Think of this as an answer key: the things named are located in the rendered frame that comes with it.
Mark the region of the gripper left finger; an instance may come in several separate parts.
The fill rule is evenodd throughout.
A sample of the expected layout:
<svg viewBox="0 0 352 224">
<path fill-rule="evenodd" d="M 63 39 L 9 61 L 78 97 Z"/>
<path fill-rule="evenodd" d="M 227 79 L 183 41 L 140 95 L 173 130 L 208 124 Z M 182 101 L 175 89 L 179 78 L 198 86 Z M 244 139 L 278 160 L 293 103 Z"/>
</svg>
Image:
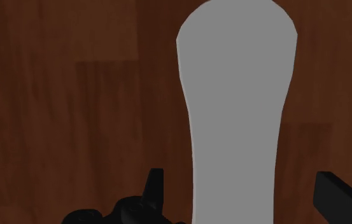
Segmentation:
<svg viewBox="0 0 352 224">
<path fill-rule="evenodd" d="M 186 224 L 173 223 L 163 214 L 164 170 L 152 168 L 141 196 L 120 199 L 106 216 L 96 209 L 75 210 L 61 224 Z"/>
</svg>

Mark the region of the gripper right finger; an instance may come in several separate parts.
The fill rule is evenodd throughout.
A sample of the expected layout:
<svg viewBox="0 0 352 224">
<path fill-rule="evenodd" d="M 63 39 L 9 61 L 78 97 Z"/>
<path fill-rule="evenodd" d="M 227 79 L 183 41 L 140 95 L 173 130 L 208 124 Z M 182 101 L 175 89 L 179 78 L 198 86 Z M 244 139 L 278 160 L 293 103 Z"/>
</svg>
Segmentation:
<svg viewBox="0 0 352 224">
<path fill-rule="evenodd" d="M 328 224 L 352 224 L 352 187 L 329 171 L 318 171 L 313 206 Z"/>
</svg>

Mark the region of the grey flat spatula-shaped object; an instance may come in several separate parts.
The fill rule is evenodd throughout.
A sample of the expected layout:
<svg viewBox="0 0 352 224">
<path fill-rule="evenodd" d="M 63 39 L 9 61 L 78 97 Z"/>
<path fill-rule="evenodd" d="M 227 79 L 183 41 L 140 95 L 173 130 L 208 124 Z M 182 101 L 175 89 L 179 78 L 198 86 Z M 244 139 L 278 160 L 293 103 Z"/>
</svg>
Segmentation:
<svg viewBox="0 0 352 224">
<path fill-rule="evenodd" d="M 297 32 L 274 0 L 209 0 L 180 28 L 192 224 L 273 224 L 281 114 Z"/>
</svg>

